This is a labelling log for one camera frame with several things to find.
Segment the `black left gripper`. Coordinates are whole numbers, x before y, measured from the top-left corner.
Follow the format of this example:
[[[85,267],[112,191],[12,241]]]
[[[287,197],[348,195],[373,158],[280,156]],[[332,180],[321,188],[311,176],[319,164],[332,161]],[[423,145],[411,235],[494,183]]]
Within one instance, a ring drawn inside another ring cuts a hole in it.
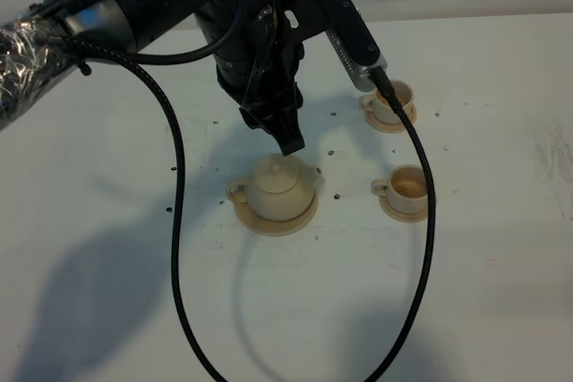
[[[304,48],[287,44],[292,33],[279,0],[245,0],[239,29],[214,53],[221,88],[245,123],[269,134],[283,156],[305,146],[298,122],[303,98],[295,83]]]

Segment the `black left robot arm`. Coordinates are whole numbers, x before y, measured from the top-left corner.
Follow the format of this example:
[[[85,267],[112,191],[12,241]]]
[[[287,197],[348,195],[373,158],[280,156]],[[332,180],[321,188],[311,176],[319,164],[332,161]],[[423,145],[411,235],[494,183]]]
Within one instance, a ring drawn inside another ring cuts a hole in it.
[[[9,126],[88,60],[190,64],[212,57],[245,123],[284,155],[304,146],[295,74],[304,55],[279,0],[44,0],[1,27],[1,124]]]

